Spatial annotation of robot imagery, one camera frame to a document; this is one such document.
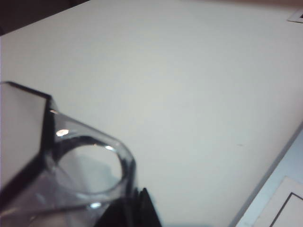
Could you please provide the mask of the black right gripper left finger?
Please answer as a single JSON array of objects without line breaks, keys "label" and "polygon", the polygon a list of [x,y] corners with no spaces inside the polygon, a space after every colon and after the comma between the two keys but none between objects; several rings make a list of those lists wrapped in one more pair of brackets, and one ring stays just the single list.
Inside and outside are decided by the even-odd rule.
[{"label": "black right gripper left finger", "polygon": [[137,227],[139,197],[118,199],[112,202],[98,220],[99,227]]}]

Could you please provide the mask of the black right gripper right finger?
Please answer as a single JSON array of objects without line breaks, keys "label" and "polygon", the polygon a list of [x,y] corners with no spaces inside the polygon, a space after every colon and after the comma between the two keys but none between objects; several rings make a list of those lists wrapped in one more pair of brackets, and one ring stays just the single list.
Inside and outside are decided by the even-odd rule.
[{"label": "black right gripper right finger", "polygon": [[143,188],[135,203],[136,227],[162,227],[157,211],[146,188]]}]

